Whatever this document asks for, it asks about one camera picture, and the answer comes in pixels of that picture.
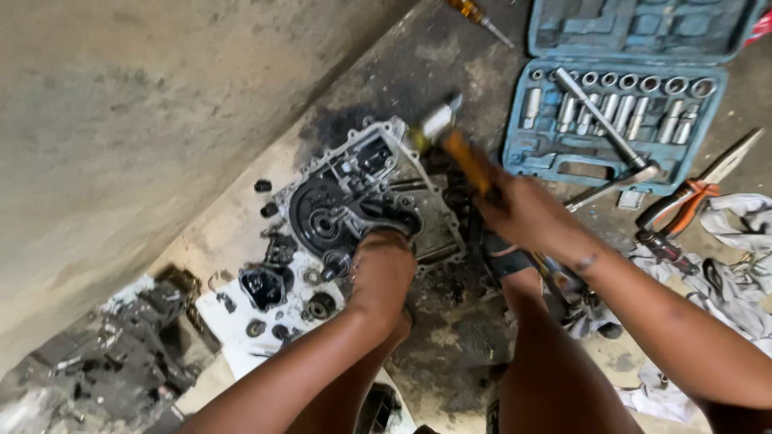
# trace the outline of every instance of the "forearm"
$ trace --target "forearm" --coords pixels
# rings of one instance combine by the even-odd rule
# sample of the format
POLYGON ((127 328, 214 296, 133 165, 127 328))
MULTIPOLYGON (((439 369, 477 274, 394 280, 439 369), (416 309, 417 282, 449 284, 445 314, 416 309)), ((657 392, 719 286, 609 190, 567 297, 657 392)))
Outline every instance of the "forearm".
POLYGON ((684 392, 712 402, 772 409, 772 359, 603 242, 577 235, 570 244, 573 252, 565 263, 589 261, 580 276, 684 392))
POLYGON ((389 327, 347 308, 239 380, 181 432, 285 432, 316 395, 388 336, 389 327))

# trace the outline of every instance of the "concrete wall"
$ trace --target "concrete wall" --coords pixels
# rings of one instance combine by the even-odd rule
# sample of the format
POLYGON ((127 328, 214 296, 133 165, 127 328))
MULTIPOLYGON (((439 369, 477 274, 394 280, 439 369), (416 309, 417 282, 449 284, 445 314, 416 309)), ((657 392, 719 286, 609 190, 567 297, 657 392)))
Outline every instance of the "concrete wall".
POLYGON ((412 2, 0 5, 0 375, 142 274, 412 2))

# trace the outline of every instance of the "blue tool case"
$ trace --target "blue tool case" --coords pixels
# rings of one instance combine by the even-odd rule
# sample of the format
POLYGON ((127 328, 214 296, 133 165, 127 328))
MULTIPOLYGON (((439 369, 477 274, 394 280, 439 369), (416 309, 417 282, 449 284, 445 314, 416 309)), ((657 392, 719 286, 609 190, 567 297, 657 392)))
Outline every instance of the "blue tool case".
POLYGON ((765 4, 536 0, 528 33, 536 59, 517 83, 504 168, 592 187, 630 172, 595 119, 553 80, 562 66, 638 154, 662 168, 625 189, 672 194, 726 89, 729 77, 718 65, 743 48, 765 4))

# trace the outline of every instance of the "pliers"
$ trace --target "pliers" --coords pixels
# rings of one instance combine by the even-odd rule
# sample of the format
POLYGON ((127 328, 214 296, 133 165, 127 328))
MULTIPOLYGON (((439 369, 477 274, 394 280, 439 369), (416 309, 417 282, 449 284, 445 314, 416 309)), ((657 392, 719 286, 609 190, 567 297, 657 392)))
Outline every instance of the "pliers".
POLYGON ((767 132, 766 128, 753 129, 743 140, 731 147, 702 176, 689 179, 670 196, 660 199, 643 212, 635 224, 647 232, 655 232, 654 225, 679 209, 678 215, 661 231, 659 235, 674 239, 681 235, 701 211, 703 201, 721 195, 719 182, 731 173, 745 158, 750 149, 767 132))

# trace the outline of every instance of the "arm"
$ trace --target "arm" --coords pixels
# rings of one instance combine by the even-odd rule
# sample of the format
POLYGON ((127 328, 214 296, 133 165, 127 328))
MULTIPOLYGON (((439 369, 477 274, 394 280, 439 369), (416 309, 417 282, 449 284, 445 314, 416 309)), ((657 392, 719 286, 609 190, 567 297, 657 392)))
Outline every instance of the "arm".
POLYGON ((354 291, 346 308, 236 382, 180 432, 285 432, 316 395, 386 339, 414 272, 404 237, 370 234, 354 257, 354 291))
POLYGON ((508 209, 480 204, 489 225, 573 269, 686 394, 697 402, 772 409, 772 359, 590 234, 535 179, 501 170, 496 177, 508 209))

